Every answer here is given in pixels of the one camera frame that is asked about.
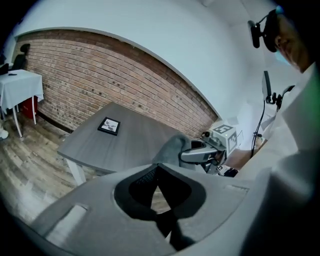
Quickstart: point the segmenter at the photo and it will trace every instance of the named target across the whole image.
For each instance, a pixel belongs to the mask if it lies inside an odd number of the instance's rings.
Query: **white shirt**
[[[298,150],[320,147],[320,80],[316,65],[311,65],[301,81],[282,101],[273,124],[263,136],[268,140],[236,175],[253,180],[260,170]]]

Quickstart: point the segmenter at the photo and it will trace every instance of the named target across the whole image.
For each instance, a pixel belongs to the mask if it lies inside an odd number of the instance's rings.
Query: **picture frame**
[[[99,125],[98,131],[117,136],[120,124],[121,124],[121,122],[119,122],[117,120],[114,120],[109,117],[105,117],[103,119],[102,123]]]

